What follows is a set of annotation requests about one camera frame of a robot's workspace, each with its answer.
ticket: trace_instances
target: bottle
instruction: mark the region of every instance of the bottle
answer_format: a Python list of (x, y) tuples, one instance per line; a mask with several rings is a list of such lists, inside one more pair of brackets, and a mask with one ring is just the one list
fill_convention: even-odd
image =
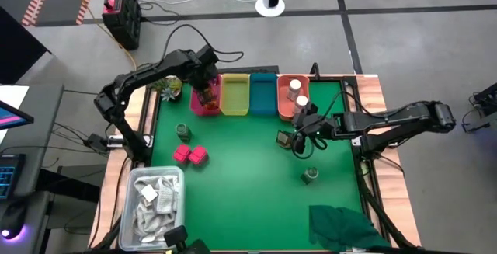
[(301, 87), (302, 83), (297, 79), (293, 79), (292, 81), (290, 81), (287, 98), (290, 101), (294, 101), (295, 99), (297, 99), (298, 95), (301, 93)]
[(298, 96), (295, 100), (294, 114), (299, 113), (308, 104), (308, 101), (309, 99), (306, 96)]

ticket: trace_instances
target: green cloth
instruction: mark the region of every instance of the green cloth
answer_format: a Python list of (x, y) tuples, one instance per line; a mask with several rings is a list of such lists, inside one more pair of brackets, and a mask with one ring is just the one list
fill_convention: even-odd
[(346, 251), (350, 247), (370, 249), (391, 247), (364, 214), (348, 208), (309, 207), (309, 241), (330, 251)]

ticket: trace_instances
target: pink cube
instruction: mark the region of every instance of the pink cube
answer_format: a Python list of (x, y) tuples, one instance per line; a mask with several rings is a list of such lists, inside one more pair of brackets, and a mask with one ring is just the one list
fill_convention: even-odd
[(185, 164), (190, 152), (191, 150), (188, 145), (180, 144), (176, 151), (174, 151), (174, 155), (172, 157), (180, 164)]
[(208, 158), (209, 155), (207, 154), (207, 150), (205, 150), (202, 146), (195, 147), (193, 152), (188, 157), (194, 165), (202, 165)]

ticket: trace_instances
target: yellow bin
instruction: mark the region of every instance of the yellow bin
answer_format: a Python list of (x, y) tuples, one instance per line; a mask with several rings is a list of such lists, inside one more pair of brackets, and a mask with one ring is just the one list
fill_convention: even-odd
[(221, 112), (224, 115), (247, 115), (249, 105), (250, 75), (222, 75)]

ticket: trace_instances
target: white paper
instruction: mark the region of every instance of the white paper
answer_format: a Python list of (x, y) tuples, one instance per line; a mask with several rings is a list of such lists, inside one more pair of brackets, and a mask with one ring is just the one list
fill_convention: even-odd
[[(28, 93), (29, 86), (0, 85), (0, 101), (18, 109)], [(0, 130), (0, 144), (7, 130)]]

